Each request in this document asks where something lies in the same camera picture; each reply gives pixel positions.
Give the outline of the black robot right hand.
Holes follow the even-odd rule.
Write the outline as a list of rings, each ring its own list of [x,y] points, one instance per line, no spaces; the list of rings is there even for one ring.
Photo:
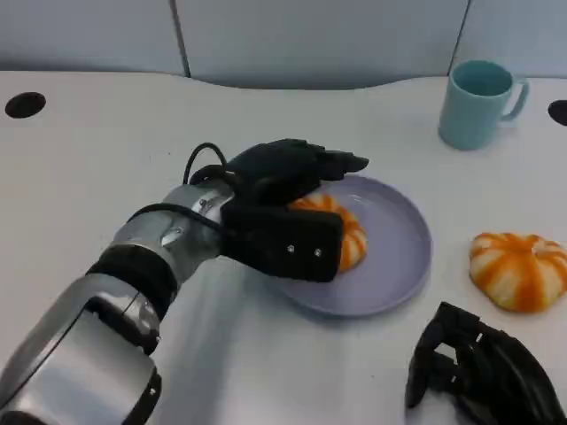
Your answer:
[[[414,349],[405,407],[427,390],[453,397],[476,424],[564,424],[548,374],[516,338],[448,302],[439,304]]]

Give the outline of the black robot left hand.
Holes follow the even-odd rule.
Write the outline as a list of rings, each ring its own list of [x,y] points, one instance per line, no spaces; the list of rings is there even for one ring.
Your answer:
[[[260,205],[287,205],[321,186],[357,173],[369,159],[299,139],[259,143],[229,161],[242,193]]]

